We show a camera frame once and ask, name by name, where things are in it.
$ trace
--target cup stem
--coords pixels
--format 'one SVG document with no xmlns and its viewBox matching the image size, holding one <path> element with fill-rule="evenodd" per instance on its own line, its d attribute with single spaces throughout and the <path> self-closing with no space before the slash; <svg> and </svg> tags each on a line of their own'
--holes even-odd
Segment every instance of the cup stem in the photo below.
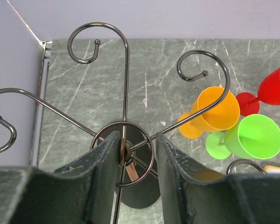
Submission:
<svg viewBox="0 0 280 224">
<path fill-rule="evenodd" d="M 253 103 L 256 103 L 256 102 L 258 102 L 258 101 L 259 101 L 259 98 L 256 97 L 255 99 L 249 101 L 249 102 L 246 104 L 246 106 L 249 106 L 249 105 L 251 105 L 251 104 L 253 104 Z"/>
<path fill-rule="evenodd" d="M 220 139 L 219 146 L 225 146 L 224 138 Z"/>
</svg>

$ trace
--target wooden stick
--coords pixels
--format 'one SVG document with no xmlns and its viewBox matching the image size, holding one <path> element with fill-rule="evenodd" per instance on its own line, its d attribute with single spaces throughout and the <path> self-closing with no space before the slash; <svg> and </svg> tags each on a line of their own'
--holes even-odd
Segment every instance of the wooden stick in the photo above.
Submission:
<svg viewBox="0 0 280 224">
<path fill-rule="evenodd" d="M 126 171 L 127 171 L 127 174 L 129 175 L 131 181 L 135 181 L 135 180 L 139 179 L 137 171 L 136 171 L 133 163 L 131 163 L 130 165 L 128 165 L 126 167 Z"/>
</svg>

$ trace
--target white wall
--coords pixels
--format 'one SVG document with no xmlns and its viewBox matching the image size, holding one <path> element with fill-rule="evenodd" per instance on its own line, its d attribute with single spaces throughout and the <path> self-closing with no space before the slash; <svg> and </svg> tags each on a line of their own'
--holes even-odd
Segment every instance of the white wall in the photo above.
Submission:
<svg viewBox="0 0 280 224">
<path fill-rule="evenodd" d="M 9 0 L 41 40 L 102 21 L 127 38 L 280 38 L 280 0 Z M 94 28 L 80 38 L 113 38 Z"/>
<path fill-rule="evenodd" d="M 0 0 L 0 88 L 16 87 L 34 94 L 38 79 L 42 47 L 5 0 Z M 0 154 L 0 165 L 28 165 L 34 129 L 35 102 L 23 95 L 0 95 L 0 115 L 18 132 L 14 145 Z M 0 146 L 10 137 L 0 125 Z"/>
</svg>

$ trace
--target green plastic cup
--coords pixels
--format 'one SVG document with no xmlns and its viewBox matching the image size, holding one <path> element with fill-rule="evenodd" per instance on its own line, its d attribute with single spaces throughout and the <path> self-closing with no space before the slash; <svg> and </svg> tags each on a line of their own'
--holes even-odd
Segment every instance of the green plastic cup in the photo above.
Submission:
<svg viewBox="0 0 280 224">
<path fill-rule="evenodd" d="M 269 117 L 252 114 L 225 133 L 211 133 L 205 147 L 216 159 L 226 159 L 231 153 L 244 159 L 270 159 L 280 152 L 280 128 Z"/>
</svg>

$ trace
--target round black base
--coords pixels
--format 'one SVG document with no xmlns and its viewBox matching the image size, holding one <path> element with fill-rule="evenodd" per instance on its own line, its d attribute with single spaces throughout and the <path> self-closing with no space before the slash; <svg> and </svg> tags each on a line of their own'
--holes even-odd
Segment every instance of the round black base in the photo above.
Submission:
<svg viewBox="0 0 280 224">
<path fill-rule="evenodd" d="M 119 131 L 122 133 L 122 125 L 112 126 L 102 132 L 100 136 L 102 138 L 106 138 L 113 131 Z M 127 141 L 134 145 L 144 139 L 145 138 L 140 130 L 133 126 L 126 127 Z M 144 145 L 136 149 L 136 156 L 148 165 L 151 160 L 151 151 L 149 146 Z M 139 177 L 145 173 L 145 169 L 143 169 L 140 165 L 136 165 L 135 168 Z M 156 161 L 154 161 L 153 169 L 157 171 Z M 131 180 L 127 172 L 125 172 L 124 182 L 128 183 L 130 181 Z M 123 188 L 121 201 L 131 208 L 144 209 L 154 204 L 159 199 L 160 195 L 159 181 L 151 174 L 148 174 L 141 182 L 133 186 Z"/>
</svg>

